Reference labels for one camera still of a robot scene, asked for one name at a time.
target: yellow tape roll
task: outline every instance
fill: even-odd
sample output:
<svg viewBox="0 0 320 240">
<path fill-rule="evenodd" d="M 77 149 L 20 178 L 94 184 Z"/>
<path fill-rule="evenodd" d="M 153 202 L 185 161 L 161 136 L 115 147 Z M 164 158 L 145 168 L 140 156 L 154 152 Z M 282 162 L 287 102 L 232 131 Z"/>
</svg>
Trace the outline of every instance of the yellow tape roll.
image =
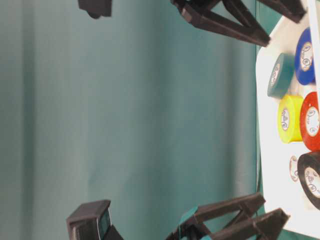
<svg viewBox="0 0 320 240">
<path fill-rule="evenodd" d="M 278 109 L 278 132 L 285 144 L 301 142 L 300 110 L 304 99 L 301 96 L 285 95 Z"/>
</svg>

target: teal tape roll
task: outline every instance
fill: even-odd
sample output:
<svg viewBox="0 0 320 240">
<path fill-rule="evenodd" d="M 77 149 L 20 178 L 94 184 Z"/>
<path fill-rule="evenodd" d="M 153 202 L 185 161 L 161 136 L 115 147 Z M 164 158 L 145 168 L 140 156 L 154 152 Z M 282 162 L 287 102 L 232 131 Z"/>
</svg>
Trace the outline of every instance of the teal tape roll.
<svg viewBox="0 0 320 240">
<path fill-rule="evenodd" d="M 268 96 L 282 99 L 287 93 L 295 72 L 295 57 L 281 53 L 277 58 L 268 85 Z"/>
</svg>

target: teal tape strip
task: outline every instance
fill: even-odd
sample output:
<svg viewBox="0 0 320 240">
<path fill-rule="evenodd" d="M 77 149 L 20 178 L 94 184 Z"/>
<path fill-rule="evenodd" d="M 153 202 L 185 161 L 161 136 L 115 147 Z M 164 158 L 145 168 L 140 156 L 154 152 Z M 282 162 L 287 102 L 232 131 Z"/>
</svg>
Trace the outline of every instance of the teal tape strip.
<svg viewBox="0 0 320 240">
<path fill-rule="evenodd" d="M 294 72 L 295 57 L 281 53 L 273 67 L 267 95 L 269 97 L 282 99 L 288 91 Z"/>
<path fill-rule="evenodd" d="M 191 218 L 193 214 L 195 214 L 198 211 L 198 207 L 195 206 L 194 208 L 187 211 L 185 214 L 182 215 L 179 221 L 179 239 L 181 239 L 181 233 L 180 233 L 180 225 L 183 224 L 187 219 Z"/>
</svg>

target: black camera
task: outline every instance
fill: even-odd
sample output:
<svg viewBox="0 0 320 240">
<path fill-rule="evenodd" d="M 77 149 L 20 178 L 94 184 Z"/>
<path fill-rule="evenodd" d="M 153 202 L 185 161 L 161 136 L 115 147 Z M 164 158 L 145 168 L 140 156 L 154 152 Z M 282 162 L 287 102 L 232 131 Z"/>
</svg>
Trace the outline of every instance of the black camera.
<svg viewBox="0 0 320 240">
<path fill-rule="evenodd" d="M 78 0 L 79 8 L 87 11 L 90 17 L 111 17 L 112 0 Z"/>
</svg>

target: tape label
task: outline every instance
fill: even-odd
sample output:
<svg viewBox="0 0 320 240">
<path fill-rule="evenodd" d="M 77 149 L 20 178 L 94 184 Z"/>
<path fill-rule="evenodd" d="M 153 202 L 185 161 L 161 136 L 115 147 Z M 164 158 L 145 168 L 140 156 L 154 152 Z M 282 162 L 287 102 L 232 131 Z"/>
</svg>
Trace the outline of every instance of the tape label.
<svg viewBox="0 0 320 240">
<path fill-rule="evenodd" d="M 313 61 L 313 48 L 311 42 L 307 41 L 302 48 L 300 53 L 300 65 L 301 69 L 306 72 L 312 65 Z"/>
<path fill-rule="evenodd" d="M 317 135 L 319 131 L 319 112 L 314 106 L 310 107 L 306 113 L 305 126 L 311 137 Z"/>
<path fill-rule="evenodd" d="M 289 165 L 290 177 L 294 182 L 299 180 L 298 176 L 298 159 L 296 156 L 292 156 L 290 158 L 290 165 Z"/>
<path fill-rule="evenodd" d="M 310 192 L 320 199 L 320 177 L 318 173 L 312 167 L 307 167 L 304 171 L 304 177 Z"/>
<path fill-rule="evenodd" d="M 278 80 L 279 70 L 280 70 L 280 63 L 278 63 L 273 69 L 273 72 L 271 75 L 271 84 L 270 84 L 271 87 L 273 87 Z"/>
<path fill-rule="evenodd" d="M 281 113 L 281 126 L 283 131 L 287 131 L 289 128 L 290 116 L 287 108 L 283 109 Z"/>
</svg>

